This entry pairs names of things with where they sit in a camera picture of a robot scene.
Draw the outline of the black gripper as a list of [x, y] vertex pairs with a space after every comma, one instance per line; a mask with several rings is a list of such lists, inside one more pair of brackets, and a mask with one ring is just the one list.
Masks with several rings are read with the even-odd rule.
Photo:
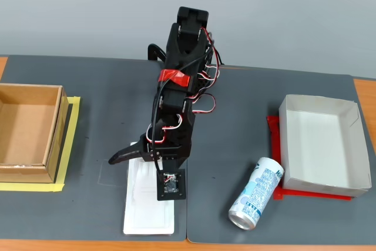
[[151, 162], [157, 156], [162, 160], [165, 172], [177, 172], [178, 163], [183, 163], [190, 156], [194, 122], [193, 112], [183, 113], [181, 117], [153, 113], [151, 126], [142, 135], [142, 140], [116, 152], [108, 164], [137, 158]]

